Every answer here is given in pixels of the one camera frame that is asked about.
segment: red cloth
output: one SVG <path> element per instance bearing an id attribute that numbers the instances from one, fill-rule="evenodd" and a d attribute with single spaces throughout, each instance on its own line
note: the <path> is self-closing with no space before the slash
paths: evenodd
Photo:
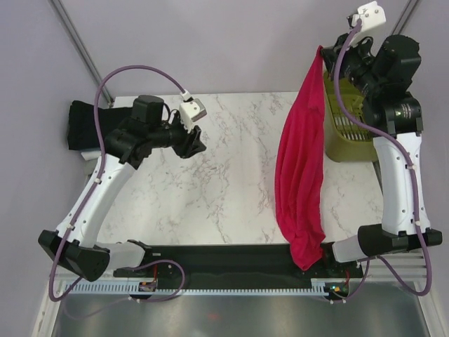
<path id="1" fill-rule="evenodd" d="M 276 219 L 296 265 L 321 258 L 320 190 L 323 183 L 323 61 L 318 48 L 283 128 L 276 162 Z"/>

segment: marble table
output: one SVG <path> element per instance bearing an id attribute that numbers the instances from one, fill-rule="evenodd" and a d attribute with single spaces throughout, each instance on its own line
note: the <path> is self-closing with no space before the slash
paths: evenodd
<path id="1" fill-rule="evenodd" d="M 195 95 L 208 110 L 199 122 L 208 149 L 191 159 L 155 150 L 128 181 L 98 241 L 146 244 L 286 242 L 274 215 L 274 168 L 284 121 L 297 93 Z M 162 96 L 170 108 L 177 95 Z M 131 106 L 119 97 L 115 107 Z M 382 193 L 371 163 L 325 156 L 321 219 L 326 241 L 379 223 Z"/>

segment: robotic arm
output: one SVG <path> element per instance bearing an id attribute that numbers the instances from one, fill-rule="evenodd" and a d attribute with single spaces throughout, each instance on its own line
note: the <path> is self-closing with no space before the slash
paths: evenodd
<path id="1" fill-rule="evenodd" d="M 56 231 L 44 230 L 39 244 L 54 260 L 62 237 L 85 196 L 92 194 L 79 214 L 59 259 L 59 265 L 88 281 L 95 281 L 105 270 L 137 267 L 145 254 L 145 245 L 128 240 L 124 243 L 97 242 L 98 232 L 107 212 L 121 188 L 139 168 L 144 158 L 158 147 L 171 147 L 176 155 L 186 159 L 200 153 L 206 146 L 200 141 L 201 129 L 194 122 L 206 115 L 206 109 L 197 99 L 184 102 L 174 113 L 173 120 L 162 120 L 164 101 L 141 95 L 134 100 L 131 116 L 105 138 L 106 165 L 102 180 L 95 174 L 81 193 L 78 201 Z M 95 172 L 101 167 L 99 158 Z"/>
<path id="2" fill-rule="evenodd" d="M 351 40 L 344 54 L 338 78 L 347 78 L 365 96 L 364 122 L 394 137 L 413 159 L 420 205 L 419 228 L 427 246 L 441 244 L 441 232 L 431 229 L 422 198 L 421 106 L 407 91 L 421 63 L 419 45 L 409 37 L 392 35 L 384 40 L 377 55 L 373 56 L 370 52 L 373 38 L 367 36 L 367 31 L 385 23 L 384 11 L 374 1 L 348 17 L 351 28 L 357 20 L 361 20 L 361 31 Z M 334 46 L 321 51 L 331 78 L 335 76 L 337 57 L 347 37 L 348 34 L 343 34 Z M 412 180 L 406 158 L 385 137 L 374 135 L 373 143 L 382 172 L 382 224 L 362 226 L 356 236 L 335 242 L 333 255 L 340 263 L 420 248 L 414 222 Z"/>

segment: basket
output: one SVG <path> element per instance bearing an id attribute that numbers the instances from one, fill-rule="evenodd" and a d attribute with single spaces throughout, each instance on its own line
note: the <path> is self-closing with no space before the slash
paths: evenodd
<path id="1" fill-rule="evenodd" d="M 326 92 L 324 123 L 325 149 L 329 159 L 341 161 L 377 161 L 377 153 L 370 132 L 348 120 L 338 105 L 333 82 L 323 75 Z M 363 96 L 346 79 L 340 80 L 340 93 L 348 112 L 363 121 Z"/>

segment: gray wall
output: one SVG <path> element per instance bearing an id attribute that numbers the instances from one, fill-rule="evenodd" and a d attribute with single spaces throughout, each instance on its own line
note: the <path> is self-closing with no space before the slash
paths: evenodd
<path id="1" fill-rule="evenodd" d="M 445 243 L 431 250 L 434 279 L 449 320 L 449 2 L 423 1 L 404 34 L 420 43 L 422 64 L 411 91 L 422 105 L 424 133 L 422 180 L 424 202 L 432 226 L 443 231 Z"/>
<path id="2" fill-rule="evenodd" d="M 0 335 L 25 337 L 50 269 L 37 238 L 83 185 L 68 107 L 95 86 L 47 0 L 4 1 L 0 17 Z"/>
<path id="3" fill-rule="evenodd" d="M 296 91 L 319 44 L 348 30 L 346 16 L 368 0 L 61 0 L 102 76 L 145 64 L 192 93 Z M 380 0 L 392 30 L 407 0 Z M 113 95 L 176 93 L 156 75 L 127 72 Z"/>

